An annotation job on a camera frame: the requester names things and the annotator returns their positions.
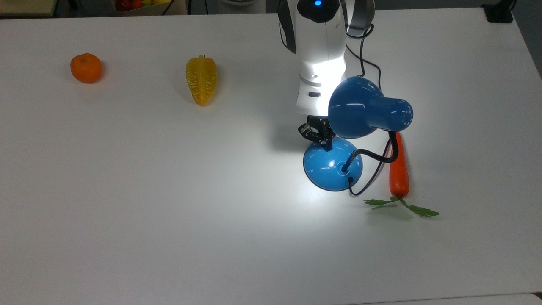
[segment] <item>black cable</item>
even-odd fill
[[[175,1],[175,0],[171,0],[170,4],[167,5],[167,8],[162,12],[162,16],[164,16],[166,14],[167,10],[169,10],[170,6],[173,4],[173,1]]]
[[[354,161],[354,159],[358,156],[358,155],[366,155],[366,156],[369,156],[377,161],[380,161],[380,162],[384,162],[384,163],[391,163],[393,161],[395,161],[397,159],[397,157],[399,156],[399,145],[397,144],[397,134],[394,132],[394,131],[388,131],[388,135],[390,136],[390,142],[391,142],[391,156],[390,157],[384,157],[384,156],[381,156],[381,155],[377,155],[375,153],[373,153],[372,151],[369,151],[369,150],[366,150],[366,149],[356,149],[355,151],[353,151],[351,154],[350,154],[350,157],[348,158],[348,161],[346,161],[346,163],[344,163],[343,167],[341,168],[341,170],[343,172],[346,172],[348,170],[348,167],[352,164],[352,162]]]
[[[348,45],[346,45],[346,49],[348,49],[348,51],[350,51],[350,53],[352,53],[352,55],[354,55],[357,59],[359,59],[359,63],[361,65],[361,67],[362,67],[362,73],[359,75],[360,77],[365,76],[365,65],[363,63],[371,65],[371,66],[375,67],[378,70],[378,88],[382,89],[382,83],[381,83],[382,70],[375,63],[370,62],[370,61],[368,61],[366,59],[363,59],[363,43],[365,42],[365,38],[367,38],[369,35],[371,35],[374,28],[375,28],[375,26],[371,23],[371,25],[368,28],[365,29],[362,36],[352,36],[352,35],[346,34],[346,37],[348,37],[348,38],[361,40],[360,44],[359,44],[359,56],[356,53],[354,53],[354,51],[352,51],[352,49],[350,49],[350,47]]]
[[[382,153],[383,157],[386,155],[386,152],[388,151],[388,149],[390,147],[390,144],[391,144],[391,140],[388,140],[388,142],[386,143],[386,147],[384,148],[384,152]],[[349,177],[348,178],[348,189],[350,190],[350,194],[352,194],[353,196],[359,196],[367,188],[369,188],[369,186],[373,183],[373,181],[376,179],[376,176],[380,172],[380,169],[382,168],[382,164],[383,164],[382,161],[378,162],[378,166],[376,166],[375,172],[373,173],[373,175],[371,176],[371,178],[369,179],[367,184],[365,184],[365,186],[358,193],[354,193],[354,191],[352,190],[352,186],[353,186],[352,182],[354,182],[354,179],[352,177]]]

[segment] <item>table surface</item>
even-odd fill
[[[436,218],[363,204],[390,196],[387,166],[357,198],[310,183],[298,62],[276,15],[0,20],[0,303],[541,291],[542,81],[517,25],[481,9],[377,11],[374,23],[364,56],[415,112],[407,201]],[[98,83],[71,76],[81,53],[104,62]],[[207,107],[184,75],[199,54],[218,65]],[[376,163],[364,166],[361,181]]]
[[[51,17],[58,0],[0,0],[0,16]]]

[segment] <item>black object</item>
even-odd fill
[[[497,4],[483,4],[486,19],[489,23],[512,23],[512,9],[516,0],[501,0]]]
[[[282,27],[284,35],[286,36],[286,43],[284,43],[284,39],[282,39],[282,32],[280,32],[280,39],[282,39],[282,44],[288,50],[295,54],[296,49],[294,24],[290,15],[290,7],[288,6],[288,1],[283,1],[281,4],[279,4],[277,14],[279,16],[280,26]]]
[[[327,117],[308,116],[307,124],[299,126],[298,131],[305,139],[320,144],[326,151],[333,148],[331,140],[335,138],[335,132],[331,130]]]
[[[346,161],[346,163],[343,165],[341,170],[343,172],[348,171],[348,167],[352,164],[352,162],[358,155],[366,155],[375,159],[376,161],[380,161],[384,163],[391,163],[397,160],[397,157],[399,156],[399,145],[397,144],[397,133],[393,131],[388,131],[388,135],[390,136],[390,142],[391,142],[391,151],[392,151],[391,157],[383,157],[366,149],[356,149],[355,151],[352,152],[352,154],[350,155],[350,158],[348,158],[348,161]]]
[[[391,140],[388,140],[388,142],[386,143],[386,148],[384,148],[384,152],[382,153],[382,157],[385,157],[386,156],[386,152],[388,151],[389,147],[391,145]],[[375,180],[376,178],[376,175],[378,175],[378,173],[380,172],[380,169],[382,168],[382,164],[383,162],[380,161],[378,162],[378,166],[376,167],[375,169],[375,172],[373,173],[373,175],[371,176],[371,178],[369,179],[369,181],[365,184],[365,186],[357,193],[354,193],[354,191],[352,190],[352,187],[353,187],[353,182],[354,182],[354,179],[352,177],[349,177],[348,179],[348,189],[350,190],[350,194],[352,196],[359,196],[361,193],[363,193],[372,183],[373,181]]]
[[[69,3],[69,6],[70,6],[73,10],[77,11],[78,5],[77,5],[77,2],[76,2],[75,0],[68,0],[68,3]]]
[[[359,36],[371,25],[375,17],[375,0],[357,0],[354,2],[352,20],[348,24],[348,12],[346,11],[346,0],[340,0],[343,6],[344,25],[347,35]]]
[[[324,23],[333,19],[339,10],[339,0],[299,0],[299,15],[316,23]]]

